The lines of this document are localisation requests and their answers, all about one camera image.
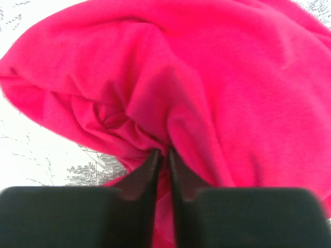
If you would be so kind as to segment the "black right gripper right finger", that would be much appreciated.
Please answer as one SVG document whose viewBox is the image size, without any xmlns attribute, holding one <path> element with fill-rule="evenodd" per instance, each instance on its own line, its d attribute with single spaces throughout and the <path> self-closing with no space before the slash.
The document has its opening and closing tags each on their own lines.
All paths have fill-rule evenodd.
<svg viewBox="0 0 331 248">
<path fill-rule="evenodd" d="M 315 196 L 300 188 L 214 188 L 169 152 L 176 247 L 328 247 Z"/>
</svg>

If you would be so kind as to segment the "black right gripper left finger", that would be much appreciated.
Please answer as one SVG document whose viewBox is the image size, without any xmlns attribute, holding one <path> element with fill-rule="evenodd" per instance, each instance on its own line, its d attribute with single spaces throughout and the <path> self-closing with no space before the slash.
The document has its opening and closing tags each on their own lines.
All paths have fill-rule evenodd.
<svg viewBox="0 0 331 248">
<path fill-rule="evenodd" d="M 1 247 L 151 247 L 160 151 L 111 187 L 10 187 Z"/>
</svg>

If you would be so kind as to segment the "pink t-shirt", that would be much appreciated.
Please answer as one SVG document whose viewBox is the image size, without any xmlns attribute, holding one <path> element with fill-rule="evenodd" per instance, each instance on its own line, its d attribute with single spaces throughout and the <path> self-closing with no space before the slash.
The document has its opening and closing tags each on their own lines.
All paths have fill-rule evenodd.
<svg viewBox="0 0 331 248">
<path fill-rule="evenodd" d="M 214 188 L 305 189 L 330 218 L 330 30 L 292 1 L 85 1 L 16 40 L 1 88 L 128 174 L 160 151 L 151 247 L 176 247 L 170 150 Z"/>
</svg>

